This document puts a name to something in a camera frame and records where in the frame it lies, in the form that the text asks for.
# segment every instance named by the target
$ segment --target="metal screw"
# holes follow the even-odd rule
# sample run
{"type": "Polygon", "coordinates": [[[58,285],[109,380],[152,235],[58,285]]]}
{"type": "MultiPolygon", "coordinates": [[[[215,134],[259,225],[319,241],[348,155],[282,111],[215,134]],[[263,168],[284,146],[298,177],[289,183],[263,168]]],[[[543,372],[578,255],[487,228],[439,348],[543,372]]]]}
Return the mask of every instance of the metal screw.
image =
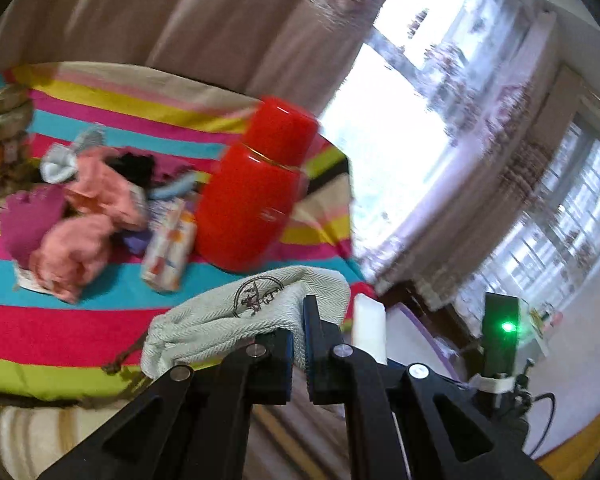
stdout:
{"type": "Polygon", "coordinates": [[[176,366],[171,369],[169,377],[176,382],[186,381],[191,377],[191,368],[188,366],[176,366]]]}
{"type": "Polygon", "coordinates": [[[429,375],[429,369],[425,365],[414,364],[409,367],[409,374],[416,379],[424,379],[429,375]]]}
{"type": "Polygon", "coordinates": [[[254,343],[252,345],[247,346],[247,355],[249,357],[262,357],[266,353],[267,347],[264,345],[254,343]]]}
{"type": "Polygon", "coordinates": [[[333,353],[338,357],[349,357],[353,354],[353,348],[350,345],[336,345],[333,347],[333,353]]]}

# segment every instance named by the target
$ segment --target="sheer curtain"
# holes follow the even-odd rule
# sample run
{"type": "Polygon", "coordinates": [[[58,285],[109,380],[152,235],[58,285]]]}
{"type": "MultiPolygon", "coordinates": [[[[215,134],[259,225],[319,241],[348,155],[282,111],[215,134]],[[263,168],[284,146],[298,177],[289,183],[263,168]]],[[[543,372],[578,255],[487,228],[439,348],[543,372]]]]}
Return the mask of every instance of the sheer curtain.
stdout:
{"type": "Polygon", "coordinates": [[[442,174],[531,18],[522,0],[384,3],[321,117],[323,135],[352,162],[358,258],[373,254],[442,174]]]}
{"type": "Polygon", "coordinates": [[[568,302],[600,256],[600,130],[577,114],[536,196],[459,291],[454,306],[479,336],[484,293],[551,313],[568,302]]]}

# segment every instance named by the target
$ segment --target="striped tablecloth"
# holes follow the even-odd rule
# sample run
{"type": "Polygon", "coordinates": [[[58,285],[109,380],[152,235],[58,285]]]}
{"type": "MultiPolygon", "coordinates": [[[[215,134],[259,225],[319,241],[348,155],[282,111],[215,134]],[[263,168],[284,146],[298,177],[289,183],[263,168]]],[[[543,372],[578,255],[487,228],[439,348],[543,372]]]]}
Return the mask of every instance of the striped tablecloth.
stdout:
{"type": "MultiPolygon", "coordinates": [[[[69,144],[91,123],[100,123],[109,145],[180,156],[205,178],[244,131],[257,104],[240,94],[129,65],[23,66],[0,75],[0,85],[10,81],[31,88],[34,156],[42,156],[53,142],[69,144]]],[[[347,279],[352,296],[373,294],[351,257],[346,158],[324,140],[305,169],[309,193],[297,204],[268,268],[334,269],[347,279]]],[[[128,348],[153,316],[240,278],[193,254],[181,289],[161,295],[140,280],[140,263],[122,251],[115,254],[80,303],[69,306],[52,296],[14,290],[13,267],[0,241],[0,392],[42,400],[115,395],[139,369],[139,354],[115,376],[100,367],[128,348]]]]}

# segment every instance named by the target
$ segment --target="black cable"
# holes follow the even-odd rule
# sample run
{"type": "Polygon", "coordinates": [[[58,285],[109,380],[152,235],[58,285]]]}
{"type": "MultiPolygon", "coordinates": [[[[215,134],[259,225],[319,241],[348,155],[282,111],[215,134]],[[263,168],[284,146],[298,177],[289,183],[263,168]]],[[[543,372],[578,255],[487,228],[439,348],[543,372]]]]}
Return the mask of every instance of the black cable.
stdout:
{"type": "Polygon", "coordinates": [[[529,458],[533,458],[534,453],[536,451],[538,451],[538,449],[540,449],[540,446],[542,446],[542,443],[544,442],[544,440],[547,436],[547,433],[549,433],[549,428],[551,427],[551,423],[554,421],[555,395],[552,394],[551,392],[549,392],[547,394],[538,395],[537,397],[534,398],[534,403],[537,402],[538,400],[542,400],[542,399],[551,400],[551,413],[549,413],[549,420],[547,421],[546,427],[544,428],[544,433],[540,437],[540,440],[536,444],[536,447],[531,450],[531,453],[529,453],[529,458]]]}

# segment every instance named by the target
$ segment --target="red flask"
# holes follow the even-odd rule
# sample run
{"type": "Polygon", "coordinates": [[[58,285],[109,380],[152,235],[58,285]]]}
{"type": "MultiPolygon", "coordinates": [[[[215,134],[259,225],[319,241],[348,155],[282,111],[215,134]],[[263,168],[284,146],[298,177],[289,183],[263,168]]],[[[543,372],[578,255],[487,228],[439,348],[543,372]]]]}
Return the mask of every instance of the red flask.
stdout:
{"type": "Polygon", "coordinates": [[[318,121],[278,98],[264,98],[241,142],[232,145],[205,187],[196,221],[196,251],[231,272],[264,263],[296,201],[306,192],[300,167],[318,121]]]}

